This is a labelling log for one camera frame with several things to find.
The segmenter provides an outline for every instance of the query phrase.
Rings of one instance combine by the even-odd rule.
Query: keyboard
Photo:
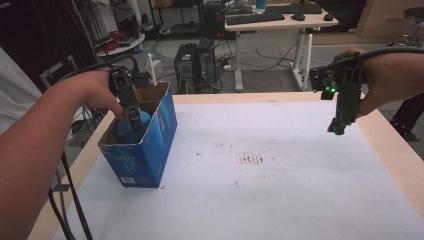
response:
[[[291,3],[282,6],[266,6],[265,13],[280,14],[321,14],[322,8],[315,3]]]
[[[284,16],[281,15],[280,13],[262,13],[262,14],[225,16],[225,21],[227,22],[227,25],[270,22],[270,21],[280,21],[280,20],[284,20]]]

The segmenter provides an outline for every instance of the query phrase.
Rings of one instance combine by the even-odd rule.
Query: blue object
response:
[[[134,47],[134,52],[135,53],[141,53],[143,52],[143,47],[141,46],[141,44],[137,45]]]
[[[110,125],[98,146],[124,187],[158,188],[177,129],[177,116],[169,82],[149,85],[143,100],[155,112],[146,126],[142,141],[116,143],[116,125]]]
[[[266,0],[256,0],[256,9],[265,10]]]
[[[136,144],[143,138],[147,130],[147,125],[149,125],[150,122],[150,115],[140,110],[140,119],[143,123],[143,128],[138,131],[132,130],[131,123],[128,119],[118,122],[115,133],[122,144]]]

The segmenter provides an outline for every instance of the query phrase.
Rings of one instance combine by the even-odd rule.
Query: white sleeve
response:
[[[0,134],[22,117],[40,96],[40,90],[0,47]]]

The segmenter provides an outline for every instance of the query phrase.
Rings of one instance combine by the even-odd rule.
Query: human arm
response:
[[[45,203],[76,110],[125,113],[108,88],[109,70],[65,79],[0,136],[0,239],[26,239]]]
[[[348,48],[340,55],[365,52]],[[362,69],[369,81],[369,92],[361,100],[358,116],[397,100],[408,99],[424,92],[424,54],[387,53],[366,59]]]

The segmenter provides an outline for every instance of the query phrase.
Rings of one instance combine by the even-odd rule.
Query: white tabletop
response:
[[[339,21],[334,18],[332,21],[324,21],[324,16],[328,14],[323,10],[321,14],[304,14],[304,21],[296,21],[291,19],[293,14],[283,14],[284,20],[227,25],[225,23],[225,30],[228,31],[248,31],[248,30],[266,30],[266,29],[299,29],[299,28],[313,28],[313,27],[331,27],[337,25]]]
[[[183,104],[158,189],[100,154],[78,195],[94,239],[423,239],[424,222],[335,102]],[[76,212],[68,219],[84,237]],[[63,239],[59,229],[54,239]]]

